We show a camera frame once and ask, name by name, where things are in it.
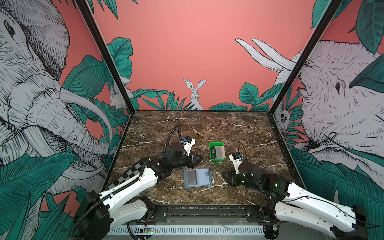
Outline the blue leather card holder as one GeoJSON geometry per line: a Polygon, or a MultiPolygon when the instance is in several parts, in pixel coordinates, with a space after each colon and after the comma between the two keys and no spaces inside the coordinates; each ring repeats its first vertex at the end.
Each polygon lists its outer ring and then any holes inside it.
{"type": "Polygon", "coordinates": [[[212,185],[211,171],[208,168],[186,170],[186,171],[184,171],[184,182],[185,182],[185,189],[211,186],[212,185]],[[198,181],[197,185],[194,185],[194,186],[188,186],[187,185],[187,171],[196,171],[197,181],[198,181]]]}

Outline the green plastic card tray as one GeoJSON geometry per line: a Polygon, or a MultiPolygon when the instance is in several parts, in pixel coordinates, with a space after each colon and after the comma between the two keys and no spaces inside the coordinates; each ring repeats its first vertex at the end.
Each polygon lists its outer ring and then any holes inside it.
{"type": "Polygon", "coordinates": [[[224,143],[211,142],[209,143],[210,159],[212,162],[222,162],[226,160],[224,143]]]}

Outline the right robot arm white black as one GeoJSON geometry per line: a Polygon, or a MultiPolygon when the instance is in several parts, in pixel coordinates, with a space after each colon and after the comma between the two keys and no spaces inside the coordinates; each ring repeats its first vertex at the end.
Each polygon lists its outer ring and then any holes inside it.
{"type": "Polygon", "coordinates": [[[276,174],[264,174],[249,163],[234,164],[223,172],[231,186],[258,191],[265,201],[253,216],[261,220],[264,236],[275,240],[283,222],[319,231],[335,240],[368,239],[366,212],[360,206],[348,207],[319,197],[276,174]]]}

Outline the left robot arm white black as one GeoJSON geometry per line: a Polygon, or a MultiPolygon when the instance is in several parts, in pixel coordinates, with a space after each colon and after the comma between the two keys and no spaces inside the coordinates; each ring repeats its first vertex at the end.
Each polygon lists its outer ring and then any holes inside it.
{"type": "Polygon", "coordinates": [[[151,203],[139,199],[129,204],[131,199],[165,180],[173,169],[194,169],[203,161],[203,156],[188,153],[184,146],[174,142],[154,159],[145,158],[142,169],[133,178],[101,193],[87,193],[74,217],[69,239],[101,240],[113,227],[143,218],[151,203]]]}

